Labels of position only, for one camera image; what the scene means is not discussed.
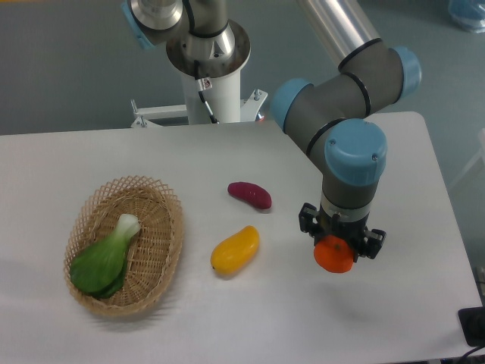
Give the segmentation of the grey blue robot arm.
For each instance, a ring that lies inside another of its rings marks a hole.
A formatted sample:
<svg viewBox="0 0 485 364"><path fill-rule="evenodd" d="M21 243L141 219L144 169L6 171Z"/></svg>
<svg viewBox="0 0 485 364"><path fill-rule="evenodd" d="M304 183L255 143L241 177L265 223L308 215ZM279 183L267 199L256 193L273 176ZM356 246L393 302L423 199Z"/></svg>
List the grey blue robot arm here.
<svg viewBox="0 0 485 364"><path fill-rule="evenodd" d="M387 152L383 131L367 117L413 93L421 66L407 48L386 46L355 1L299 5L339 73L319 85L285 82L271 113L322 174L321 202L304 204L300 229L312 236L317 263L343 272L361 257L374 258L386 238L367 226ZM165 44L189 123L257 118L240 98L249 36L229 18L225 1L125 1L122 10L143 48Z"/></svg>

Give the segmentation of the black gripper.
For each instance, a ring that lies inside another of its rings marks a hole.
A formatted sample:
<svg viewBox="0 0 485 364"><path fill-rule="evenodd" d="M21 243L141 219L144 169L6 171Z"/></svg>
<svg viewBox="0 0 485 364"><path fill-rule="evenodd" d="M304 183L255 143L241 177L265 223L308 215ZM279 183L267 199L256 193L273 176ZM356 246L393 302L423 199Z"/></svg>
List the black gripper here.
<svg viewBox="0 0 485 364"><path fill-rule="evenodd" d="M331 202L323 202L318 211L305 202L299 212L299 229L312 237L315 243L325 237L338 237L350 247L358 247L358 257L375 259L383 247L386 231L367 228L369 213L370 204L344 209Z"/></svg>

